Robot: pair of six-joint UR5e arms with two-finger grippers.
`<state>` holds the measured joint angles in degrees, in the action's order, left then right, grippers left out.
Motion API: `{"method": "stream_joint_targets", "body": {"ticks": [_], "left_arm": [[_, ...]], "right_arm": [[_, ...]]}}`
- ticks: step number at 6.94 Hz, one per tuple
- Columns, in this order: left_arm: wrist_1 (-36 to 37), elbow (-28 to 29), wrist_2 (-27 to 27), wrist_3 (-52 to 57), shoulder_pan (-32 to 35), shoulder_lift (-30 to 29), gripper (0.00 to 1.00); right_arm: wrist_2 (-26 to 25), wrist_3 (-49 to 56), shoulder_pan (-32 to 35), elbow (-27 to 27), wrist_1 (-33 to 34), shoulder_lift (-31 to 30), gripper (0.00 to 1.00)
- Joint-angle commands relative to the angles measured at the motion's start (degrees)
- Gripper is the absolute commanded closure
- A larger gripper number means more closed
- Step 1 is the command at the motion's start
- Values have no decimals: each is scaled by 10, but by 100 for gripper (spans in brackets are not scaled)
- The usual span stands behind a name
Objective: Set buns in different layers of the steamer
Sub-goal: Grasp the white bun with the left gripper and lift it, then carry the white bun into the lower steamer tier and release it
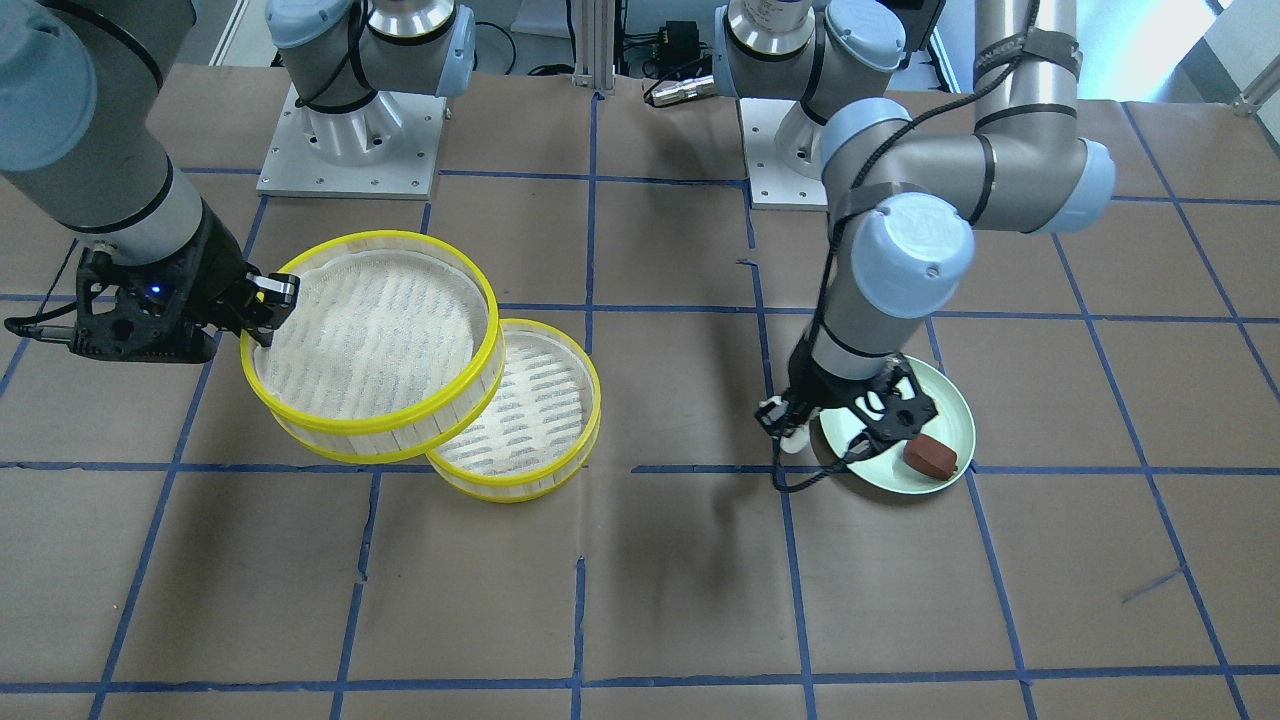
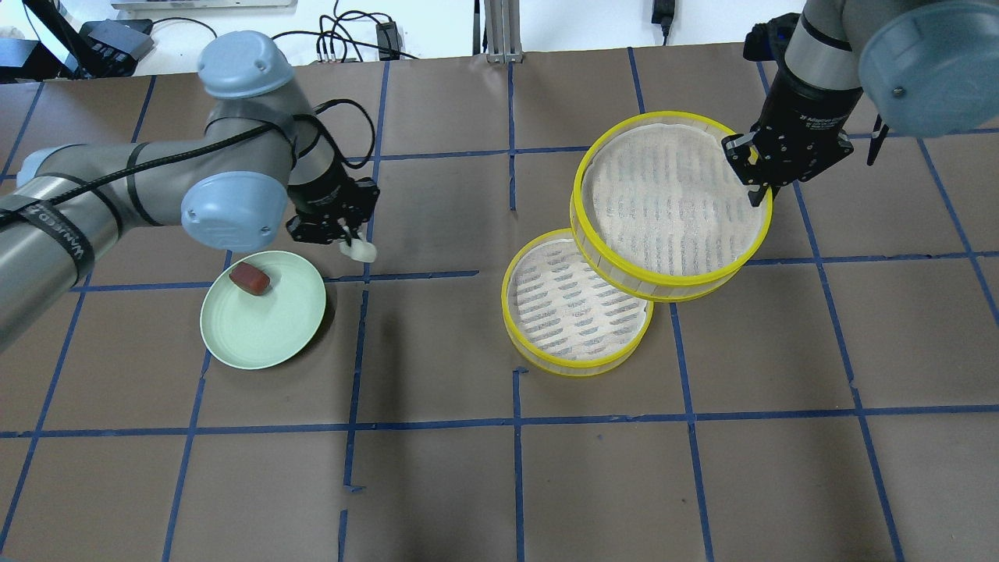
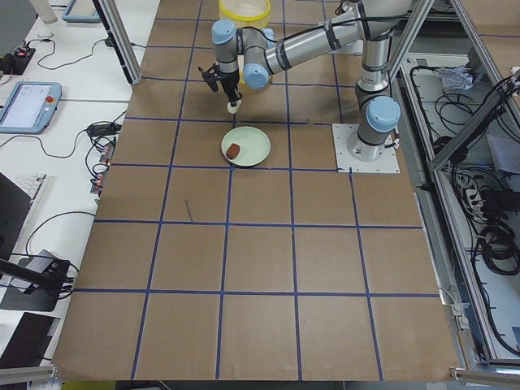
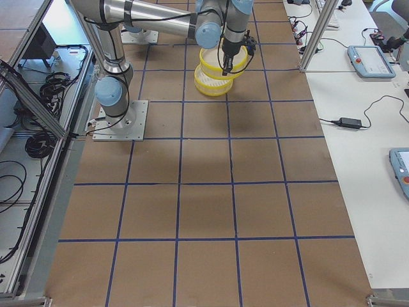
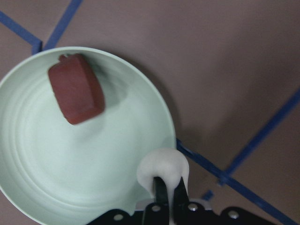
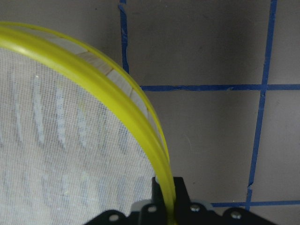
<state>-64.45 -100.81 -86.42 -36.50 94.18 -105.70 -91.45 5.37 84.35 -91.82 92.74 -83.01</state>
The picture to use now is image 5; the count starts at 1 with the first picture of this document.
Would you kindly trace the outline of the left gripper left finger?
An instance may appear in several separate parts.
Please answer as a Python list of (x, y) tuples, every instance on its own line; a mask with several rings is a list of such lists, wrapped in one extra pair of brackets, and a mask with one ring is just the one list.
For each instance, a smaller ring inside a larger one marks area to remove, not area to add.
[(160, 177), (154, 177), (153, 187), (155, 202), (160, 204), (168, 204), (168, 193), (165, 182)]

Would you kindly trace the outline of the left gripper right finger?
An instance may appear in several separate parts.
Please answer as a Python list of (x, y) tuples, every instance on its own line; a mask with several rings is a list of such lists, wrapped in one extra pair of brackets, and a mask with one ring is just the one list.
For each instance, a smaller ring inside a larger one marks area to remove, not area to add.
[(185, 187), (183, 178), (181, 177), (178, 186), (174, 189), (173, 203), (174, 204), (185, 204), (189, 202), (188, 193)]

